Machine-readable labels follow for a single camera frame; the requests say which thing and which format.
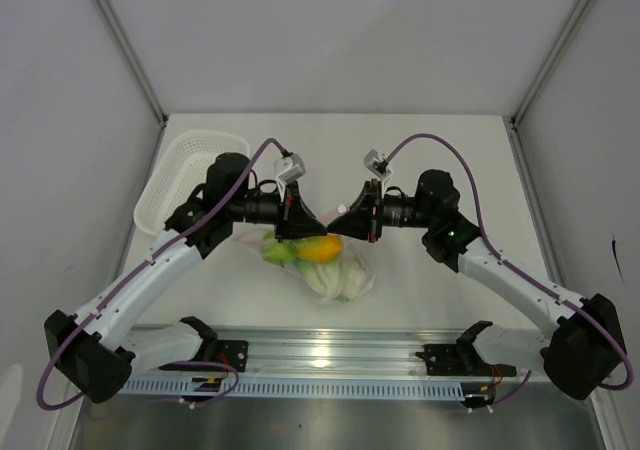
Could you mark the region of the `green apple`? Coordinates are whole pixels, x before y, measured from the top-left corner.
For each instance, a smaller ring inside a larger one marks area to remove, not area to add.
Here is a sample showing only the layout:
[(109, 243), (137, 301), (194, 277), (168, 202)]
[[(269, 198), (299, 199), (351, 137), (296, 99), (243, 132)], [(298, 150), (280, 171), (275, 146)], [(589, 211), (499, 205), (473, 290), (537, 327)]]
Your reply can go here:
[(284, 267), (297, 259), (295, 247), (288, 242), (271, 242), (261, 247), (261, 257), (267, 263)]

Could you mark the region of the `orange fruit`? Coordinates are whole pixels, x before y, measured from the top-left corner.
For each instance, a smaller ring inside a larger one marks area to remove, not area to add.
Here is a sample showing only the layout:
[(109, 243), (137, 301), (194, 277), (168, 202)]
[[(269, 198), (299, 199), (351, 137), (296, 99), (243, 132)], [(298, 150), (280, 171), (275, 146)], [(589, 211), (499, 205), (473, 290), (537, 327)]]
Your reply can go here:
[(296, 243), (296, 256), (312, 263), (329, 263), (344, 251), (339, 235), (324, 235), (300, 239)]

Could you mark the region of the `clear zip top bag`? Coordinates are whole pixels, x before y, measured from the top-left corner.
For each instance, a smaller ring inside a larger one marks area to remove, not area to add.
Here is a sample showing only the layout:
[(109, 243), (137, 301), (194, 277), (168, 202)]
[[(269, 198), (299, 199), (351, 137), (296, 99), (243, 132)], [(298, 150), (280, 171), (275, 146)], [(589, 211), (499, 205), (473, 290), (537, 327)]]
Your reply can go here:
[(337, 234), (278, 241), (265, 225), (247, 229), (232, 240), (259, 259), (296, 279), (322, 303), (347, 304), (369, 292), (376, 271), (360, 241)]

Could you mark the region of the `green leafy lettuce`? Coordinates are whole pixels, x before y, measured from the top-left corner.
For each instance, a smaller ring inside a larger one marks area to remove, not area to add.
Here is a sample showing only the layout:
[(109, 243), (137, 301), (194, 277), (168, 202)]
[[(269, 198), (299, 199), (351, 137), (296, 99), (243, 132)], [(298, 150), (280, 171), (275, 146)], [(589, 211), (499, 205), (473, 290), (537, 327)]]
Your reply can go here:
[(346, 302), (343, 290), (343, 265), (339, 259), (329, 263), (312, 263), (298, 259), (294, 266), (306, 284), (324, 300)]

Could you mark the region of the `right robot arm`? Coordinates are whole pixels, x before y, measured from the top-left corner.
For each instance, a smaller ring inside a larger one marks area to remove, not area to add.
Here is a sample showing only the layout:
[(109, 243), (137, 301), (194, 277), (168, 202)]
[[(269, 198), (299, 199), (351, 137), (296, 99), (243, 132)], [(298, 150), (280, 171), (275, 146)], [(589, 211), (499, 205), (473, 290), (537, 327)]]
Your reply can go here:
[(492, 290), (536, 327), (508, 330), (479, 322), (460, 338), (458, 365), (472, 374), (490, 364), (543, 372), (564, 394), (586, 399), (627, 360), (615, 305), (601, 294), (586, 298), (517, 268), (485, 242), (459, 211), (459, 200), (451, 175), (442, 170), (424, 171), (411, 197), (385, 195), (373, 179), (329, 230), (374, 243), (386, 227), (425, 229), (422, 244), (433, 260)]

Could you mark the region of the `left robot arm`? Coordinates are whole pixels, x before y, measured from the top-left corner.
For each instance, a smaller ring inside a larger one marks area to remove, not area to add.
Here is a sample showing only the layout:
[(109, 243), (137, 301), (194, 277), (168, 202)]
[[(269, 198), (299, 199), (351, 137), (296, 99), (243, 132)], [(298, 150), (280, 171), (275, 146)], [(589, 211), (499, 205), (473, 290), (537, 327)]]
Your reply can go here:
[(233, 233), (236, 223), (270, 224), (279, 241), (326, 234), (302, 201), (302, 159), (284, 152), (275, 163), (272, 192), (249, 187), (254, 160), (219, 155), (165, 222), (149, 253), (128, 274), (67, 315), (57, 310), (44, 323), (50, 361), (94, 403), (116, 395), (135, 372), (151, 369), (235, 372), (224, 359), (215, 330), (196, 317), (156, 331), (135, 333), (139, 317), (185, 272), (203, 262)]

